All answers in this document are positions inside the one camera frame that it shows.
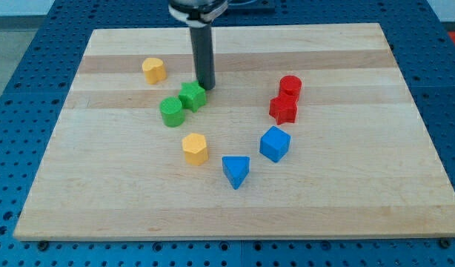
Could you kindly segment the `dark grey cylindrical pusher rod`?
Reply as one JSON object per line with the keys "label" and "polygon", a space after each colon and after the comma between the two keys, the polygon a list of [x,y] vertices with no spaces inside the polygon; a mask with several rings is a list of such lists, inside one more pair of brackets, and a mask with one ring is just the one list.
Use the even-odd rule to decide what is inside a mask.
{"label": "dark grey cylindrical pusher rod", "polygon": [[211,24],[206,24],[204,27],[191,27],[190,38],[196,79],[202,88],[212,90],[216,80]]}

